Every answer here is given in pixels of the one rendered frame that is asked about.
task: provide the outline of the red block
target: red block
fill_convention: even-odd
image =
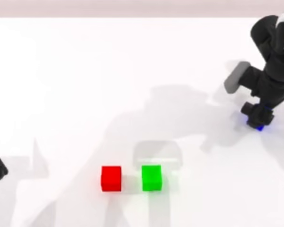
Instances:
[[[103,166],[101,188],[103,192],[120,192],[122,182],[121,166]]]

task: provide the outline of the green block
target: green block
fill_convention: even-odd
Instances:
[[[162,190],[161,166],[142,166],[142,190],[144,192]]]

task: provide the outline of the cube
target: cube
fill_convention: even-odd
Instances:
[[[121,166],[102,166],[101,188],[103,192],[120,192],[121,182]]]
[[[142,166],[142,190],[144,192],[162,190],[161,166]]]

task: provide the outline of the white tabletop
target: white tabletop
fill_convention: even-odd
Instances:
[[[0,227],[284,227],[284,103],[258,132],[222,86],[255,21],[0,19]]]

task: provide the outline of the white background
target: white background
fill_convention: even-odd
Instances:
[[[222,86],[256,20],[0,19],[0,227],[284,227],[284,103],[254,131]]]

